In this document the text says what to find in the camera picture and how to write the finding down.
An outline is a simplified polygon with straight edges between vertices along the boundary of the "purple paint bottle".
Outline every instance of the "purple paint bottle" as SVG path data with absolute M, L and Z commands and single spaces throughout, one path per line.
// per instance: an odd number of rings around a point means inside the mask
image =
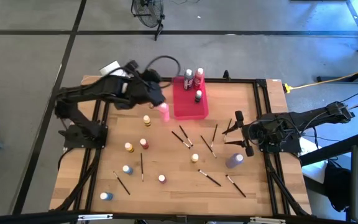
M 244 156 L 242 156 L 239 153 L 235 153 L 232 157 L 230 157 L 226 161 L 226 166 L 229 169 L 234 168 L 236 165 L 242 164 L 242 161 L 244 160 Z

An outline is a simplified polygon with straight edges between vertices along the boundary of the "black bag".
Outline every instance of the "black bag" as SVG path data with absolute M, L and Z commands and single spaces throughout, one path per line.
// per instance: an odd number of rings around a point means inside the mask
M 325 194 L 333 208 L 341 212 L 351 204 L 351 171 L 328 160 L 325 174 Z

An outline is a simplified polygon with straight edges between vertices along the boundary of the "blue paint bottle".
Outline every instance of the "blue paint bottle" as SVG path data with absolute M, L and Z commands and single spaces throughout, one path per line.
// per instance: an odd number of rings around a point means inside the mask
M 242 156 L 239 153 L 235 153 L 232 157 L 230 157 L 227 161 L 226 161 L 226 166 L 229 169 L 234 168 L 235 166 L 242 164 L 242 161 L 244 160 L 244 156 Z
M 130 166 L 125 165 L 122 167 L 122 171 L 124 171 L 126 174 L 131 175 L 134 170 Z
M 101 200 L 112 200 L 112 193 L 109 192 L 103 192 L 100 194 Z

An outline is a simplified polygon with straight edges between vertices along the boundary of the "pink paint bottle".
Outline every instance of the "pink paint bottle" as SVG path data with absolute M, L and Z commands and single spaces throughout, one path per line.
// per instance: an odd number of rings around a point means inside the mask
M 196 75 L 194 77 L 194 88 L 196 90 L 201 89 L 201 86 L 203 84 L 204 81 L 204 69 L 203 68 L 199 68 L 197 69 Z
M 162 103 L 157 109 L 160 112 L 161 119 L 165 122 L 169 121 L 169 106 L 166 103 Z

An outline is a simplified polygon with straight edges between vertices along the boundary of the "fan stand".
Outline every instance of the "fan stand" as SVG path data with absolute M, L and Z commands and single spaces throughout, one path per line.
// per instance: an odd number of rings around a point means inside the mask
M 155 31 L 154 41 L 157 41 L 158 36 L 161 34 L 162 29 L 164 28 L 164 25 L 162 24 L 163 19 L 165 19 L 165 15 L 161 15 L 160 19 L 158 20 L 158 27 L 157 30 Z
M 132 4 L 131 4 L 131 13 L 134 17 L 137 16 L 151 16 L 151 14 L 134 14 L 133 12 L 133 8 L 134 8 L 134 0 L 132 0 Z M 155 31 L 154 34 L 154 41 L 157 41 L 158 36 L 161 34 L 162 29 L 164 28 L 164 25 L 162 24 L 162 21 L 165 19 L 165 15 L 162 14 L 160 15 L 160 19 L 158 20 L 158 27 L 157 30 Z

